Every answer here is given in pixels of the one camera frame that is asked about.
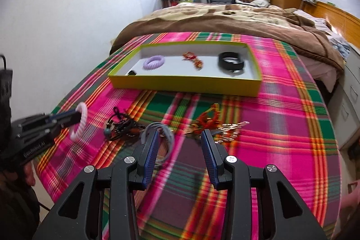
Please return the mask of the left hand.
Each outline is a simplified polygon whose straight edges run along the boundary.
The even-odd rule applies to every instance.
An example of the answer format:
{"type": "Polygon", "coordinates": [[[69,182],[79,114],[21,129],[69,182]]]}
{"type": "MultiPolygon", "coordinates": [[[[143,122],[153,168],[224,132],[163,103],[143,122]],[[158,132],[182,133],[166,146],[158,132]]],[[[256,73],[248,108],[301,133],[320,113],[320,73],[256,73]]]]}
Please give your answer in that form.
{"type": "Polygon", "coordinates": [[[24,180],[29,186],[35,186],[34,171],[32,168],[32,162],[28,162],[24,165],[24,180]]]}

